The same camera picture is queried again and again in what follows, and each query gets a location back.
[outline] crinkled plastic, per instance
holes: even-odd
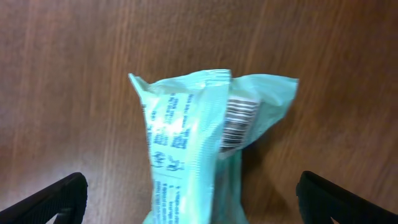
[[[225,69],[153,84],[129,77],[144,109],[152,166],[152,211],[144,223],[248,223],[241,149],[283,118],[298,80],[231,78]]]

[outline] black plastic object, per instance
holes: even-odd
[[[86,210],[87,181],[73,173],[0,212],[0,224],[81,224]]]
[[[296,187],[304,224],[398,223],[398,216],[334,183],[304,171]]]

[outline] brown wooden surface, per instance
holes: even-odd
[[[251,223],[300,223],[303,170],[398,213],[398,1],[0,1],[0,210],[80,171],[85,223],[150,209],[127,73],[297,77],[287,117],[247,151]]]

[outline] barcode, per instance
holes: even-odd
[[[258,106],[259,102],[247,98],[232,96],[228,100],[224,131],[221,137],[221,153],[234,151],[242,146],[256,117]]]

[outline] wood grain surface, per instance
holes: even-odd
[[[300,79],[244,155],[253,224],[301,223],[303,170],[398,213],[398,1],[0,1],[0,210],[72,172],[84,223],[150,209],[144,119],[127,73],[209,68]]]

